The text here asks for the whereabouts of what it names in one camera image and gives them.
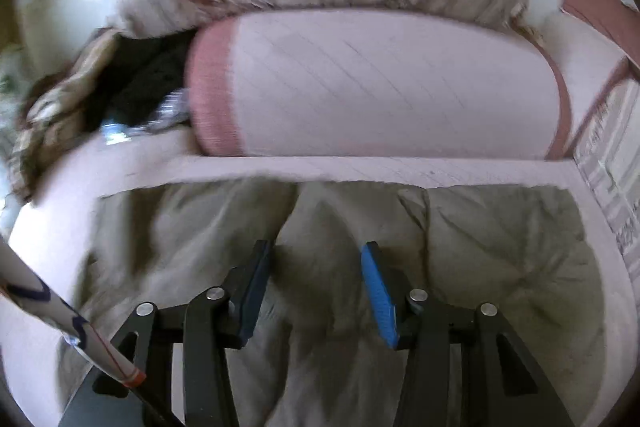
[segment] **brown blanket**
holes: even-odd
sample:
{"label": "brown blanket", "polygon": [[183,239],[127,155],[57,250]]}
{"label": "brown blanket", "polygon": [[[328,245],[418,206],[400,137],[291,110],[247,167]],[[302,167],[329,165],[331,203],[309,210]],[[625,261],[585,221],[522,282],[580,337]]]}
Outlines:
{"label": "brown blanket", "polygon": [[[257,239],[276,250],[254,337],[228,352],[240,425],[392,425],[406,357],[372,318],[366,241],[441,299],[500,306],[577,425],[596,398],[600,276],[571,195],[554,187],[248,178],[123,192],[98,205],[77,304],[112,335],[142,301],[178,305],[220,283]],[[85,371],[63,346],[65,399]]]}

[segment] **red fabric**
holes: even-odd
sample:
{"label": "red fabric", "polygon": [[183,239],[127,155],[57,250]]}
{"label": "red fabric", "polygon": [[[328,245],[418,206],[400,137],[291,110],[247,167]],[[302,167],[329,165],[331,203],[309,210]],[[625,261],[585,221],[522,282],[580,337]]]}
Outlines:
{"label": "red fabric", "polygon": [[210,156],[242,156],[228,79],[238,19],[213,23],[193,40],[186,67],[191,123]]}
{"label": "red fabric", "polygon": [[640,12],[620,0],[564,0],[562,9],[596,28],[640,64]]}

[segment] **metal pin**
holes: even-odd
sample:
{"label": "metal pin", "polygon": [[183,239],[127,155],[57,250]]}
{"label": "metal pin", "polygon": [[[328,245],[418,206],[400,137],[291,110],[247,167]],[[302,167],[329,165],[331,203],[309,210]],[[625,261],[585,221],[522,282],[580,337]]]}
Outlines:
{"label": "metal pin", "polygon": [[217,301],[218,299],[222,299],[224,296],[225,291],[220,286],[209,288],[207,290],[207,299],[209,299],[210,301]]}
{"label": "metal pin", "polygon": [[136,313],[141,317],[149,315],[154,310],[153,304],[150,302],[143,302],[136,308]]}
{"label": "metal pin", "polygon": [[424,290],[420,290],[420,288],[415,288],[409,292],[409,298],[414,302],[425,302],[428,296],[429,294]]}
{"label": "metal pin", "polygon": [[498,308],[491,304],[491,302],[485,302],[480,306],[480,311],[482,315],[486,315],[487,317],[495,317],[495,315],[498,314]]}

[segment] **blue rubber pad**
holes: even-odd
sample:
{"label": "blue rubber pad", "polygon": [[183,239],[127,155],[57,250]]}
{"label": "blue rubber pad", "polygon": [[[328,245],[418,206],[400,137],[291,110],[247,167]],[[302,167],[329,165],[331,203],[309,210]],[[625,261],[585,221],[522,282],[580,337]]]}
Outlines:
{"label": "blue rubber pad", "polygon": [[380,336],[389,347],[396,349],[400,338],[396,328],[396,308],[367,245],[362,248],[362,275]]}

